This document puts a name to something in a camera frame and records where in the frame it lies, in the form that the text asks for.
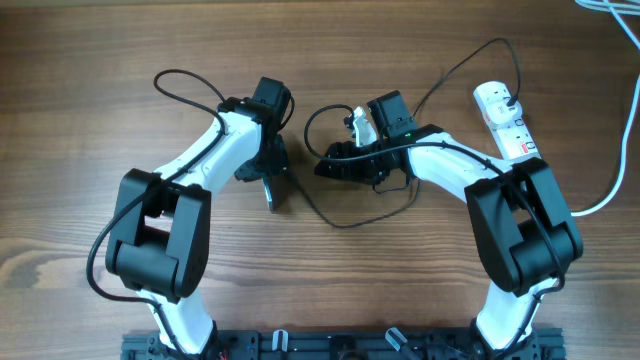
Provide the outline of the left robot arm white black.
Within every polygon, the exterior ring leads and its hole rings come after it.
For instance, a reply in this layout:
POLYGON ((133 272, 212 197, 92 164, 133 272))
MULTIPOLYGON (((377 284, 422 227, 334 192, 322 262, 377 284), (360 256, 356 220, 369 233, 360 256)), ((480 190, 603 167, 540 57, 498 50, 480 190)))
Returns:
POLYGON ((114 216, 97 238, 107 245, 106 270, 134 291, 158 324, 174 358, 214 357, 215 321, 199 283, 207 267, 211 205, 230 178, 265 187, 288 166, 281 129, 295 101, 283 82, 260 79, 250 97, 222 98, 214 121, 187 150, 152 172, 121 180, 114 216))

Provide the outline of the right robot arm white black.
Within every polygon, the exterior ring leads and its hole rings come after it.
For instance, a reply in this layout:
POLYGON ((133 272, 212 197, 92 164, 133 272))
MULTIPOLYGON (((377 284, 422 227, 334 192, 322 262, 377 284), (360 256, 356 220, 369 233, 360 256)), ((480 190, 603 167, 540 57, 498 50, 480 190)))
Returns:
POLYGON ((487 354, 505 358, 532 334, 542 298, 565 285, 583 241, 550 166, 538 157, 490 157, 438 126, 417 125, 399 91, 351 110, 352 138, 319 155, 318 176, 375 186, 393 170, 462 200, 491 280, 475 319, 487 354))

